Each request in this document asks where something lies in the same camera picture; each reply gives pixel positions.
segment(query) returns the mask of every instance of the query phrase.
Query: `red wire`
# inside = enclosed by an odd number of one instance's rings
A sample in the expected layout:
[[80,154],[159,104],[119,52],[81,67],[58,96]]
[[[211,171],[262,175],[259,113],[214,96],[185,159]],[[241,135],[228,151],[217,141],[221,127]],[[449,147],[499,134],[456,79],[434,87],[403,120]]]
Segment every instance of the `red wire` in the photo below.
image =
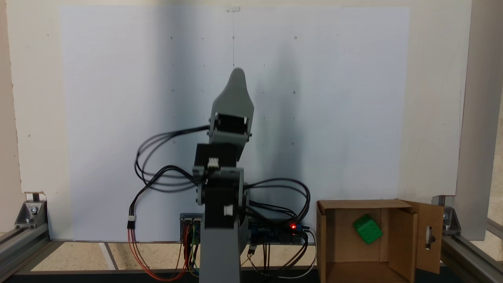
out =
[[[187,235],[188,235],[187,231],[188,231],[188,228],[185,228],[185,230],[184,230],[184,242],[185,243],[187,242]],[[162,278],[162,277],[157,276],[150,269],[150,267],[148,267],[148,265],[146,264],[145,260],[141,256],[140,250],[138,249],[137,242],[136,242],[136,233],[135,233],[135,231],[133,229],[128,229],[127,236],[128,236],[129,249],[131,250],[131,253],[133,254],[133,256],[136,259],[136,261],[138,262],[138,264],[141,266],[141,268],[143,270],[145,270],[145,272],[148,275],[150,275],[152,278],[154,278],[156,280],[159,280],[159,281],[163,281],[163,282],[170,282],[170,281],[175,281],[175,280],[180,279],[185,274],[185,271],[187,270],[187,266],[188,266],[187,261],[189,259],[188,255],[187,255],[187,250],[186,249],[184,249],[185,263],[184,263],[184,266],[182,268],[182,271],[176,277],[174,277],[174,278]]]

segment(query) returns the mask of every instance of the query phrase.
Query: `green wire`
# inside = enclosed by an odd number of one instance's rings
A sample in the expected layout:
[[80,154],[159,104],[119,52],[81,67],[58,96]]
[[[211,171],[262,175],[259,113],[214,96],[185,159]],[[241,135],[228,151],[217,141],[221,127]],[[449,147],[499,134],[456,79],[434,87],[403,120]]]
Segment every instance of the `green wire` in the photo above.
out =
[[192,254],[192,259],[194,260],[194,269],[197,271],[197,273],[199,273],[199,268],[197,267],[197,264],[196,264],[196,259],[194,258],[194,244],[196,242],[196,226],[194,225],[193,226],[193,229],[192,229],[192,247],[190,249],[190,253]]

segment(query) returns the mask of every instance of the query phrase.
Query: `orange wire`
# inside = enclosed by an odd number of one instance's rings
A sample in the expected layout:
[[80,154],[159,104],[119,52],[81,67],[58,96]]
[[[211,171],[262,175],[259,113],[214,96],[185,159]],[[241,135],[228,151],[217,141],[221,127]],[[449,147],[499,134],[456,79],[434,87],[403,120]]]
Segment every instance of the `orange wire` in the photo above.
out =
[[[184,235],[185,235],[184,240],[185,240],[185,242],[187,242],[187,235],[188,235],[187,230],[184,231]],[[140,250],[138,249],[138,246],[137,246],[136,235],[134,233],[134,230],[128,229],[128,244],[129,244],[129,249],[131,250],[131,253],[133,254],[133,256],[136,259],[136,261],[140,264],[141,268],[148,275],[150,275],[152,278],[154,278],[156,280],[159,280],[159,281],[163,281],[163,282],[170,282],[170,281],[178,280],[180,277],[182,277],[185,274],[185,271],[186,271],[187,265],[188,265],[187,264],[187,260],[188,260],[188,258],[187,258],[187,251],[184,251],[184,257],[185,257],[186,260],[185,260],[184,266],[182,268],[182,271],[176,277],[174,277],[174,278],[161,278],[161,277],[157,276],[150,269],[150,267],[148,267],[148,265],[146,264],[145,260],[141,256]],[[180,249],[178,251],[178,261],[177,261],[176,270],[178,270],[178,263],[180,261],[181,250],[182,250],[182,244],[180,244]]]

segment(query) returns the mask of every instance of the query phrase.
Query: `yellow wire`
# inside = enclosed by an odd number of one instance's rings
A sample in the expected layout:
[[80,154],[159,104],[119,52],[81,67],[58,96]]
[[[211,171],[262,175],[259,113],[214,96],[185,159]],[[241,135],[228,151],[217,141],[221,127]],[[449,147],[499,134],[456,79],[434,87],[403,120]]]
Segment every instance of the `yellow wire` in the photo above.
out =
[[241,264],[241,266],[243,266],[249,260],[250,260],[250,258],[247,258],[245,261],[243,261],[243,263]]

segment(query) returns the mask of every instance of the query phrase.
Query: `cardboard flap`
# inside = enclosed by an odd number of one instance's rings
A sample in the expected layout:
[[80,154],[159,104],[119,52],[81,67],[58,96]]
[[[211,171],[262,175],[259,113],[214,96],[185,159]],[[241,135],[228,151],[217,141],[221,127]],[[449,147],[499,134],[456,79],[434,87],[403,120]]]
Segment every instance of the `cardboard flap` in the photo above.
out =
[[316,265],[319,280],[326,282],[326,216],[322,215],[316,206]]
[[413,201],[406,202],[419,215],[417,221],[416,268],[440,273],[444,207]]
[[319,210],[325,215],[326,209],[333,208],[400,208],[410,207],[410,204],[399,199],[369,199],[369,200],[319,200]]
[[418,214],[409,214],[400,209],[389,211],[388,266],[414,282],[417,252]]

